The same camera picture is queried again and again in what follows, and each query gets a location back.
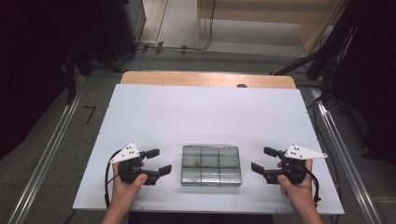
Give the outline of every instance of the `metal frame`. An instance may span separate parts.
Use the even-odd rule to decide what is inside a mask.
[[[23,223],[24,219],[26,218],[27,213],[29,212],[30,206],[35,199],[35,196],[38,193],[41,183],[44,180],[44,177],[50,167],[52,159],[58,149],[60,142],[64,136],[64,132],[67,129],[67,126],[73,117],[73,114],[76,110],[78,105],[79,99],[81,97],[82,88],[84,87],[85,80],[84,77],[79,77],[78,80],[78,87],[77,87],[77,95],[74,100],[71,102],[70,105],[66,106],[64,113],[62,114],[61,119],[58,122],[58,125],[55,128],[55,131],[52,134],[47,147],[41,156],[40,161],[35,168],[32,176],[30,177],[29,181],[27,182],[21,197],[18,201],[18,204],[12,213],[11,218],[8,221],[8,224],[11,223]]]
[[[315,99],[321,95],[319,90],[311,90]],[[337,151],[338,157],[340,158],[344,169],[346,170],[346,176],[350,182],[350,185],[352,186],[353,191],[355,192],[356,199],[361,206],[361,211],[363,212],[367,223],[382,223],[382,220],[375,209],[373,200],[361,179],[361,175],[359,174],[359,171],[356,168],[352,158],[349,156],[347,147],[345,146],[344,141],[338,132],[337,127],[335,126],[331,112],[326,110],[322,102],[319,102],[318,107],[327,131],[329,132],[329,136],[334,144],[334,148]]]

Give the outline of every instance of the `glass box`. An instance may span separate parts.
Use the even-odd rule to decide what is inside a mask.
[[[181,165],[181,186],[242,185],[238,147],[184,146]]]

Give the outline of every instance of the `hand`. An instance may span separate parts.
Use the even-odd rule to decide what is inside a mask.
[[[113,164],[113,176],[119,173],[119,163]],[[139,175],[131,185],[121,181],[117,176],[113,179],[113,194],[111,204],[107,209],[102,223],[121,223],[123,217],[131,209],[137,193],[148,179],[147,175]]]
[[[312,160],[305,162],[305,167],[312,171]],[[322,223],[312,198],[312,178],[306,175],[301,184],[292,185],[285,175],[279,175],[280,192],[290,199],[290,205],[303,223]]]

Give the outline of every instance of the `black equipment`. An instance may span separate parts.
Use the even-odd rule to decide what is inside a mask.
[[[140,152],[140,157],[120,162],[119,177],[121,181],[127,184],[132,184],[139,175],[145,174],[148,176],[148,179],[144,185],[155,185],[161,176],[169,175],[171,173],[172,165],[164,166],[158,171],[148,171],[140,168],[140,164],[143,159],[151,159],[158,155],[160,155],[160,150],[156,148],[147,152]]]
[[[363,155],[396,166],[396,66],[394,6],[371,1],[353,23],[356,33],[332,76],[332,94],[343,103],[365,145]]]
[[[306,175],[305,160],[286,158],[284,151],[278,151],[270,147],[265,147],[264,153],[272,157],[278,156],[283,164],[280,170],[265,170],[264,167],[254,162],[251,163],[251,170],[264,176],[267,184],[279,184],[279,181],[277,181],[279,175],[285,175],[292,184],[303,182]]]

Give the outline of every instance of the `white table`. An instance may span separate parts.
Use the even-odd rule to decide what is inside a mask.
[[[172,173],[161,177],[156,186],[140,190],[132,210],[146,212],[291,213],[279,186],[267,185],[250,170],[250,163],[278,169],[279,159],[263,154],[263,147],[285,150],[296,144],[321,151],[298,90],[120,84],[92,150],[74,209],[106,209],[106,163],[130,142],[136,142],[140,150],[161,150],[159,157],[145,160],[145,169],[173,165]],[[191,144],[239,147],[242,186],[181,187],[182,146]],[[320,184],[319,213],[343,214],[324,159],[314,160],[313,173]]]

